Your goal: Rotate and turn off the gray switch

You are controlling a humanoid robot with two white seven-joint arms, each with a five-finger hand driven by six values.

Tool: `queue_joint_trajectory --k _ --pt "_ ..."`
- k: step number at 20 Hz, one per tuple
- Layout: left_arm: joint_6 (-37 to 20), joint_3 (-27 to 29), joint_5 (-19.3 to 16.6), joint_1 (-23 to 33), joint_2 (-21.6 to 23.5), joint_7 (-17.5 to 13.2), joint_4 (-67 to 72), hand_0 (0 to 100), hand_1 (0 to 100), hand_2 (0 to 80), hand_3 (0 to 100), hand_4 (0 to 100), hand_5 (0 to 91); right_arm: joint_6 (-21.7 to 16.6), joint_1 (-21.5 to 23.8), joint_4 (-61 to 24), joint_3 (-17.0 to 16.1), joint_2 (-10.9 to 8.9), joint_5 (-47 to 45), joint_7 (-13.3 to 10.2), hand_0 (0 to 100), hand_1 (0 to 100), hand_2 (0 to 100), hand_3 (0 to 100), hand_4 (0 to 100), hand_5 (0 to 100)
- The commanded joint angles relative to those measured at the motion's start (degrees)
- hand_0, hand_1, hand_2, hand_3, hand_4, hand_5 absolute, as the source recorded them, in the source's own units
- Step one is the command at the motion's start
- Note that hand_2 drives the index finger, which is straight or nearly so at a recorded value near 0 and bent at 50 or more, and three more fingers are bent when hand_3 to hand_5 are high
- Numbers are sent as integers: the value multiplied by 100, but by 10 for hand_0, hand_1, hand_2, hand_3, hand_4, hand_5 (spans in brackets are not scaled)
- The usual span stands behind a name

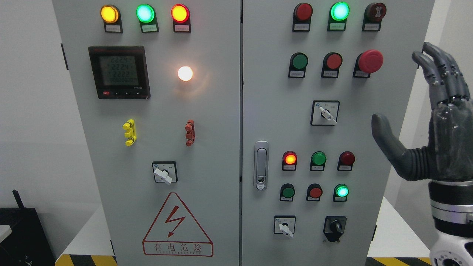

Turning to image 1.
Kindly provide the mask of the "gray robotic right hand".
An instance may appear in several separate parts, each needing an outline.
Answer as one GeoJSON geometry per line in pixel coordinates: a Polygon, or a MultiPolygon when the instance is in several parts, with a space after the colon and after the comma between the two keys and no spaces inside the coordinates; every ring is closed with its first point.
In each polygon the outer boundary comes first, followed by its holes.
{"type": "Polygon", "coordinates": [[[372,116],[372,136],[398,175],[408,181],[463,182],[473,176],[472,97],[453,56],[424,42],[412,53],[429,86],[428,145],[407,149],[392,134],[388,119],[372,116]]]}

